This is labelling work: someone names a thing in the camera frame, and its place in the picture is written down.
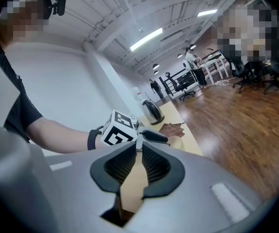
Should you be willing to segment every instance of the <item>black headset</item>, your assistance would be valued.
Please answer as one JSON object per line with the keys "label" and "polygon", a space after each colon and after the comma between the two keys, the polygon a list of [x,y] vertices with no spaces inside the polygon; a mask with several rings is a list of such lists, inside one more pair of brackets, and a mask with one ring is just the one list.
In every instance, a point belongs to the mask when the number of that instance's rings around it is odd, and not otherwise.
{"label": "black headset", "polygon": [[46,6],[43,13],[44,20],[49,19],[52,13],[52,9],[53,9],[53,15],[58,14],[59,16],[62,16],[65,13],[66,0],[55,0],[54,3],[52,3],[51,0],[43,0],[43,1]]}

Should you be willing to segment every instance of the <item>black t-shirt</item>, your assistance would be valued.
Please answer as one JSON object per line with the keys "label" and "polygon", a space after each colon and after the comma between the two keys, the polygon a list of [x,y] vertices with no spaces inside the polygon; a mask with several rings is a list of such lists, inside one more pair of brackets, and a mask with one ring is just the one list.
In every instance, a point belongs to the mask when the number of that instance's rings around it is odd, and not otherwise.
{"label": "black t-shirt", "polygon": [[150,87],[152,89],[155,89],[155,91],[158,91],[160,89],[160,87],[156,81],[153,81],[152,83],[150,82]]}
{"label": "black t-shirt", "polygon": [[31,123],[42,117],[42,114],[34,107],[34,105],[27,97],[22,79],[18,75],[16,75],[16,73],[12,69],[1,46],[0,67],[7,75],[9,80],[11,80],[15,87],[20,91],[20,95],[11,108],[4,127],[8,131],[19,134],[28,142],[29,138],[27,137],[25,130]]}

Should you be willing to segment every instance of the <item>black wrist strap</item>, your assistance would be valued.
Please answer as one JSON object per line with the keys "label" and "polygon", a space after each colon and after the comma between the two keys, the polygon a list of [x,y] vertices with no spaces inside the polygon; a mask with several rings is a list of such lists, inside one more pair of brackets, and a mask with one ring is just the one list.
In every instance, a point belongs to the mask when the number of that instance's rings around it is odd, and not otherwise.
{"label": "black wrist strap", "polygon": [[87,138],[87,150],[95,149],[95,139],[98,134],[102,134],[99,130],[91,130]]}

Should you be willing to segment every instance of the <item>person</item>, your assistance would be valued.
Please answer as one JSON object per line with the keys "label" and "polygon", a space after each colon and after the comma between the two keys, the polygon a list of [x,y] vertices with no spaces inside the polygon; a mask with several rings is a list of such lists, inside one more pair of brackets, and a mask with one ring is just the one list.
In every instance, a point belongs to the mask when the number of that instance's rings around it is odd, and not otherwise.
{"label": "person", "polygon": [[206,77],[202,71],[202,68],[200,68],[197,64],[201,61],[201,58],[192,54],[193,50],[191,50],[191,47],[187,47],[185,51],[186,51],[185,60],[187,60],[189,65],[191,66],[192,72],[195,74],[200,87],[202,88],[205,87],[208,84],[206,81]]}
{"label": "person", "polygon": [[3,8],[0,14],[0,67],[20,91],[11,108],[4,128],[20,135],[26,142],[31,139],[43,149],[57,153],[71,153],[105,147],[100,134],[81,132],[46,119],[29,100],[22,79],[12,69],[5,49],[18,42],[26,33],[34,32],[43,23],[44,0],[24,0],[16,8]]}
{"label": "person", "polygon": [[153,90],[153,92],[155,93],[155,91],[156,91],[157,94],[159,95],[159,97],[160,97],[161,99],[163,99],[164,96],[163,96],[163,94],[162,94],[160,85],[159,85],[155,80],[153,81],[152,79],[149,79],[149,81],[150,81],[150,87],[151,87],[151,89]]}

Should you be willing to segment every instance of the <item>wooden floor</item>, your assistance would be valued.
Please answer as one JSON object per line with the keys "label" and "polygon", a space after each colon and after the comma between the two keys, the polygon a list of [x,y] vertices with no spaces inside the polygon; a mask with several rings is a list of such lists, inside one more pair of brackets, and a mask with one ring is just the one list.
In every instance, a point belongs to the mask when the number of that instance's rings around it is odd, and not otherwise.
{"label": "wooden floor", "polygon": [[247,87],[239,94],[235,81],[174,104],[203,155],[268,199],[279,191],[279,92]]}

